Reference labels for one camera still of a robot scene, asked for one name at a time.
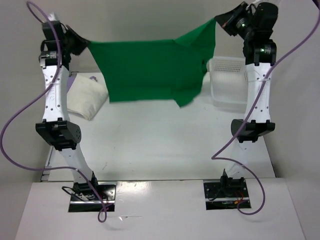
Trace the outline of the purple t shirt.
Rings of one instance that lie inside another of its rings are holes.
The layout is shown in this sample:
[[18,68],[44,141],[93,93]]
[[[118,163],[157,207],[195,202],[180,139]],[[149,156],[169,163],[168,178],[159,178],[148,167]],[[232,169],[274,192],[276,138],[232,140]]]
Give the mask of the purple t shirt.
[[71,76],[67,82],[67,93],[68,94],[83,94],[91,92],[99,83],[97,79],[89,78],[83,75]]

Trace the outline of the cream t shirt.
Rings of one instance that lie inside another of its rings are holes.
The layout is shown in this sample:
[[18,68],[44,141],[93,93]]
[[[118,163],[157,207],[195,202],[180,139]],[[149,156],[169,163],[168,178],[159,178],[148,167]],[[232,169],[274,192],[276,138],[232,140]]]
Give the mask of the cream t shirt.
[[82,94],[68,94],[67,92],[67,110],[69,113],[80,115],[90,121],[106,102],[109,93],[106,85],[99,82],[97,76],[93,75],[88,78],[96,78],[98,86],[91,92]]

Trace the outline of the green t shirt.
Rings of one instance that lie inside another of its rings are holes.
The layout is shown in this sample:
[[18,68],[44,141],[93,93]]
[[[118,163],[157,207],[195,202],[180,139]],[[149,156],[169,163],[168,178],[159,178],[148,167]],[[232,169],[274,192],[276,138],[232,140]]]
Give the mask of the green t shirt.
[[111,103],[174,100],[184,107],[200,94],[215,46],[216,21],[211,19],[176,39],[92,41],[88,49]]

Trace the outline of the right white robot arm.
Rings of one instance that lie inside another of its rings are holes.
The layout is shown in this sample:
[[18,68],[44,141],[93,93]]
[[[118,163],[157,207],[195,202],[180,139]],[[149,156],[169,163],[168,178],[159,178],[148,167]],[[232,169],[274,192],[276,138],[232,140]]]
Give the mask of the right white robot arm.
[[253,144],[275,130],[269,110],[272,67],[276,63],[277,45],[271,39],[278,18],[278,7],[270,2],[240,3],[233,10],[214,19],[230,36],[243,39],[247,73],[247,104],[243,119],[233,119],[230,130],[233,161],[223,173],[235,181],[245,177],[244,165]]

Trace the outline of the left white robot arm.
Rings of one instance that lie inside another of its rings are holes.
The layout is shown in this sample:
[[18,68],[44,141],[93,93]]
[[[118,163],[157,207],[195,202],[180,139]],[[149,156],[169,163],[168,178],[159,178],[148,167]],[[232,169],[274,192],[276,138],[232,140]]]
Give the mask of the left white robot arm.
[[70,28],[64,30],[58,20],[42,24],[45,40],[41,43],[40,67],[45,80],[45,109],[36,132],[54,147],[72,168],[72,191],[78,200],[97,200],[100,187],[82,153],[80,127],[72,123],[67,109],[67,82],[71,55],[80,54],[86,41]]

